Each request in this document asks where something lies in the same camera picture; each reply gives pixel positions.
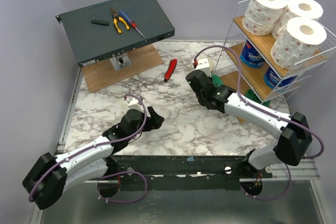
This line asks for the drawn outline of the green roll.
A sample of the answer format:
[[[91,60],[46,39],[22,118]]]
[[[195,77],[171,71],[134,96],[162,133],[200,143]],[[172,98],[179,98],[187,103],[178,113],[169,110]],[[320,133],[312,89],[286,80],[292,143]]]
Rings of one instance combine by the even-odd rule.
[[[270,106],[270,103],[271,101],[266,101],[266,102],[262,102],[262,100],[260,100],[258,98],[258,96],[256,95],[256,93],[252,90],[252,89],[248,89],[245,93],[245,97],[256,102],[256,103],[259,103],[259,104],[262,104],[263,106],[266,106],[266,107],[269,107]]]
[[[212,83],[216,88],[223,85],[223,81],[221,80],[221,78],[218,75],[215,75],[215,74],[212,75]]]

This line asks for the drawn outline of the blue Tempo tissue roll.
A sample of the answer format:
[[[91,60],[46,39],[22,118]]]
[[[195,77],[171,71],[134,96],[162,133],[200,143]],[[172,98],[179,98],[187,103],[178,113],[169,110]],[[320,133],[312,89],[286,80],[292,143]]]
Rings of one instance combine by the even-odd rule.
[[[240,54],[240,60],[242,63],[253,69],[261,68],[265,63],[264,58],[248,40],[244,43]]]

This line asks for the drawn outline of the floral roll back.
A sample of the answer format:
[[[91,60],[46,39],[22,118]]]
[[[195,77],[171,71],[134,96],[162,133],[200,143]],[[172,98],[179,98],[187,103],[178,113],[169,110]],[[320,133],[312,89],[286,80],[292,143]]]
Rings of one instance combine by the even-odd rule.
[[[313,55],[327,38],[325,28],[317,21],[294,17],[271,48],[271,57],[281,68],[289,69],[300,60]]]

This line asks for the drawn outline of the floral roll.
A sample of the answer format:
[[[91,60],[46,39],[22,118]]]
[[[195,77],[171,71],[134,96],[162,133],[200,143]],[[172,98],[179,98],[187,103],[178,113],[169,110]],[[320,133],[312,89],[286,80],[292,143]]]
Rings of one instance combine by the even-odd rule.
[[[271,33],[288,0],[250,0],[242,18],[243,27],[254,35]]]
[[[313,55],[327,38],[325,28],[317,21],[294,17],[271,48],[271,57],[281,68],[289,69],[300,60]]]
[[[285,31],[287,22],[294,17],[304,17],[318,21],[323,15],[322,6],[314,0],[288,0],[283,14],[271,32],[275,39]]]

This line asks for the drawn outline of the floral roll front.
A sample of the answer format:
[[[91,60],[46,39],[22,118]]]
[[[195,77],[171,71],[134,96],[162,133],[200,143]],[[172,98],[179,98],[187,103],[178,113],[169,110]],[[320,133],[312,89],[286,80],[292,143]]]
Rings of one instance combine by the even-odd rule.
[[[322,6],[314,0],[288,0],[283,14],[271,32],[275,39],[285,31],[287,22],[294,17],[304,17],[318,21],[323,15]]]

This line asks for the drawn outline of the cream roll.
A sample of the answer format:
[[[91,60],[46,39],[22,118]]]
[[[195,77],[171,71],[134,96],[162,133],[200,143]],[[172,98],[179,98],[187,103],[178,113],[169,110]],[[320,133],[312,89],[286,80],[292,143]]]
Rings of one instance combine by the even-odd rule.
[[[213,69],[214,69],[214,63],[213,63],[213,61],[212,61],[212,59],[210,59],[210,58],[201,58],[201,59],[197,59],[197,69],[199,69],[201,66],[206,66],[205,64],[207,64],[207,65],[209,65],[209,70],[210,70],[210,72],[212,72],[213,71]]]

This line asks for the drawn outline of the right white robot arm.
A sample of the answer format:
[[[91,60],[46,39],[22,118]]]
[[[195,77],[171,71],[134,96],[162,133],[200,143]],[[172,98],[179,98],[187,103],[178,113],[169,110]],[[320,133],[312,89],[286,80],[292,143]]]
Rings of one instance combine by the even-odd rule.
[[[312,142],[306,117],[296,112],[294,115],[274,111],[244,96],[236,90],[221,85],[216,87],[201,70],[194,70],[186,76],[186,81],[195,92],[200,105],[223,114],[235,115],[253,123],[270,134],[276,142],[250,151],[247,161],[241,165],[242,173],[255,177],[266,166],[283,162],[297,166]]]

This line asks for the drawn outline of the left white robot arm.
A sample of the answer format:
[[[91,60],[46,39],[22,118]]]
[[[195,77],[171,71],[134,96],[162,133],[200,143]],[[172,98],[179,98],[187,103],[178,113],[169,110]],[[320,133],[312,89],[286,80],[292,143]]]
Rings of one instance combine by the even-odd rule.
[[[22,182],[29,202],[44,210],[72,186],[101,176],[112,179],[116,166],[105,159],[124,149],[138,134],[159,129],[163,122],[164,117],[151,106],[147,112],[129,109],[118,124],[91,143],[56,156],[49,152],[41,155]]]

